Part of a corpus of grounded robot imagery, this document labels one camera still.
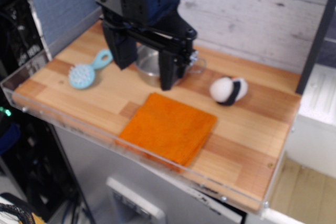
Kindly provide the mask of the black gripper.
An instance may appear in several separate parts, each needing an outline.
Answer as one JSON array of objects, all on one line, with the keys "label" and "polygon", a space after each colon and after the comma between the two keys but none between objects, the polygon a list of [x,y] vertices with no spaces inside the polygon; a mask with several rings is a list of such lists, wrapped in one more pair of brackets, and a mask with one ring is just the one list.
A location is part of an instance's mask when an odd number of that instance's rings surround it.
[{"label": "black gripper", "polygon": [[96,0],[102,28],[115,64],[123,70],[137,58],[137,43],[159,51],[162,90],[186,75],[196,30],[177,11],[181,0]]}]

